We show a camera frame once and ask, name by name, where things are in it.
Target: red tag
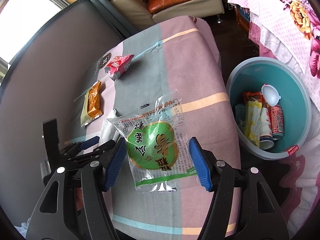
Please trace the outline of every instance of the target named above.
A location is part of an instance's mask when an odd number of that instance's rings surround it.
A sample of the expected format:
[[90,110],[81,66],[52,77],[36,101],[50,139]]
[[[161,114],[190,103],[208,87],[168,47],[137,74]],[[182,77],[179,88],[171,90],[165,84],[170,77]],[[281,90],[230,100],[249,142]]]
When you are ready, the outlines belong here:
[[292,154],[294,154],[298,150],[299,150],[299,146],[293,145],[293,146],[290,146],[289,148],[287,148],[285,151],[289,153],[289,156],[291,156]]

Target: blue gripper pad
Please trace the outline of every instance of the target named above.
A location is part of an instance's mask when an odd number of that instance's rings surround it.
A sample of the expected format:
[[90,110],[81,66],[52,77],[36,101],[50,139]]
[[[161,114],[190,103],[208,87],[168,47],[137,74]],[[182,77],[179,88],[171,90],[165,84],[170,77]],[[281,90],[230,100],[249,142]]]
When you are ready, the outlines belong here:
[[205,189],[209,191],[212,188],[210,170],[198,147],[198,141],[195,138],[191,138],[189,140],[189,152],[195,165],[201,186],[205,187]]
[[116,182],[124,157],[127,154],[125,140],[121,140],[118,151],[113,156],[108,168],[106,169],[106,181],[103,185],[104,190],[108,191]]
[[97,143],[99,143],[99,140],[100,140],[99,136],[95,136],[95,137],[92,137],[89,140],[86,140],[85,142],[83,142],[80,145],[80,150],[89,149],[90,147],[92,147],[92,146],[96,145]]

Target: green snack wrapper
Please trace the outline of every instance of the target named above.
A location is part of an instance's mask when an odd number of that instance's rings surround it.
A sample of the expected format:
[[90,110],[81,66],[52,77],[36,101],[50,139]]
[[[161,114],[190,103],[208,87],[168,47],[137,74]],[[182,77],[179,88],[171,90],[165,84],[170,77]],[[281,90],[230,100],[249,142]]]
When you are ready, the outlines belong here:
[[173,90],[147,107],[108,119],[126,139],[129,165],[139,193],[175,191],[177,179],[196,175],[180,101],[178,91]]

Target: wall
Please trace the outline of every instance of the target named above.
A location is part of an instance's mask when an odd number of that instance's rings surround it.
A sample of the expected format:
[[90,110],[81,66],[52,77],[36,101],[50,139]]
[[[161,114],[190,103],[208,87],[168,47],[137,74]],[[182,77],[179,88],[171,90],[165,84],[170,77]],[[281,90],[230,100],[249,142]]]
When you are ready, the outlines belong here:
[[48,25],[0,87],[0,205],[14,225],[27,221],[44,189],[42,122],[57,118],[63,141],[81,76],[122,41],[89,0],[65,8]]

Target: yellow packet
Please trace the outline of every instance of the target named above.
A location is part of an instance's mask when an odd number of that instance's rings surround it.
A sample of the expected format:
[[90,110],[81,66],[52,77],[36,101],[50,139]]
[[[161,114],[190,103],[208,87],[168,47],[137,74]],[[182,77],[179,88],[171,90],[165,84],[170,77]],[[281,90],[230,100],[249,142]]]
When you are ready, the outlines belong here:
[[256,147],[260,146],[260,113],[262,103],[248,101],[245,105],[244,136]]
[[102,115],[99,97],[100,87],[101,81],[99,80],[95,82],[95,84],[93,84],[93,86],[84,95],[84,104],[80,117],[81,127],[91,123]]

